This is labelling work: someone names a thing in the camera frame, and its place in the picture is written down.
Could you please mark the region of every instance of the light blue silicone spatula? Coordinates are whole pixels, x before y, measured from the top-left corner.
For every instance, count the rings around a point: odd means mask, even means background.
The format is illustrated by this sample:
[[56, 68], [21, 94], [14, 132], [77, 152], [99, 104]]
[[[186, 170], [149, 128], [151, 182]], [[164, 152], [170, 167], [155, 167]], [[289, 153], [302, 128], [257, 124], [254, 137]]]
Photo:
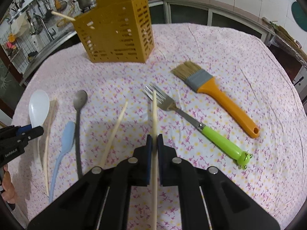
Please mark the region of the light blue silicone spatula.
[[75, 123], [72, 121], [68, 121], [62, 134], [62, 150], [58, 158], [56, 159], [56, 165], [54, 167], [52, 174], [50, 193], [49, 193], [49, 204], [53, 201], [53, 191], [54, 191], [54, 186], [56, 184], [56, 176], [59, 171], [59, 165], [63, 157], [72, 150], [74, 144], [74, 137], [75, 137]]

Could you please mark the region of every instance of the screw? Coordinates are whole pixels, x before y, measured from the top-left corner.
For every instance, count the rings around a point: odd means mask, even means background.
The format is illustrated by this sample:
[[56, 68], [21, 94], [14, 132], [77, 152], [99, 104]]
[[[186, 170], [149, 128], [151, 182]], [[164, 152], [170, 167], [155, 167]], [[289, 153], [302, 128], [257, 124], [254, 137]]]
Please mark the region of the screw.
[[129, 159], [128, 159], [128, 162], [129, 163], [137, 163], [138, 162], [138, 159], [136, 158], [136, 157], [130, 157]]
[[208, 170], [213, 175], [217, 174], [217, 172], [219, 171], [217, 167], [214, 167], [214, 166], [210, 167]]
[[172, 159], [172, 162], [175, 164], [180, 164], [182, 162], [182, 159], [180, 157], [174, 157]]
[[102, 171], [102, 168], [100, 168], [100, 167], [94, 167], [94, 168], [92, 168], [92, 173], [93, 173], [93, 174], [100, 174], [101, 171]]

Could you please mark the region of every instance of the human hand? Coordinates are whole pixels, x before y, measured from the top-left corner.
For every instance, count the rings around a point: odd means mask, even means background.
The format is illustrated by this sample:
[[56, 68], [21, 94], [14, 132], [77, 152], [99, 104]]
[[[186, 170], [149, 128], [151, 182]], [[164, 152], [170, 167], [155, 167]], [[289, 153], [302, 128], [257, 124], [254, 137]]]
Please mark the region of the human hand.
[[10, 204], [15, 204], [17, 201], [17, 194], [15, 192], [15, 187], [11, 181], [11, 175], [7, 171], [7, 165], [4, 165], [4, 176], [2, 181], [2, 187], [5, 190], [2, 193], [2, 198], [4, 201], [7, 201]]

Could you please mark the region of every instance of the faucet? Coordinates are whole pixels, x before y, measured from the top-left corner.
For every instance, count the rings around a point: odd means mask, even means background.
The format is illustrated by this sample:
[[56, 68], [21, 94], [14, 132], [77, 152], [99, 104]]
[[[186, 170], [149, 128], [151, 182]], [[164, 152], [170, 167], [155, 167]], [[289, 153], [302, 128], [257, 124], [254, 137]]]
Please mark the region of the faucet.
[[46, 32], [47, 32], [47, 36], [48, 36], [49, 40], [50, 40], [50, 41], [53, 41], [53, 40], [54, 40], [53, 36], [56, 35], [56, 31], [52, 28], [52, 31], [53, 31], [53, 32], [50, 33], [50, 32], [48, 31], [47, 27], [46, 27], [46, 24], [44, 23], [43, 18], [42, 18], [41, 16], [37, 15], [37, 14], [33, 14], [33, 16], [31, 17], [31, 20], [30, 20], [30, 24], [31, 24], [31, 34], [34, 34], [34, 32], [35, 32], [34, 23], [33, 23], [34, 18], [40, 20], [40, 22], [42, 23], [44, 29], [45, 29]]

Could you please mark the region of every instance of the yellow plastic basket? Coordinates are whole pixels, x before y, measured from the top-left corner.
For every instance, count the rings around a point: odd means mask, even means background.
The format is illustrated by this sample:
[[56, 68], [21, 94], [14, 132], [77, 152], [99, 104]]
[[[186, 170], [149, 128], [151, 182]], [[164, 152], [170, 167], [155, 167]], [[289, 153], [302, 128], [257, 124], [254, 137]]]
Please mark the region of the yellow plastic basket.
[[145, 62], [154, 48], [148, 0], [96, 0], [74, 28], [92, 62]]

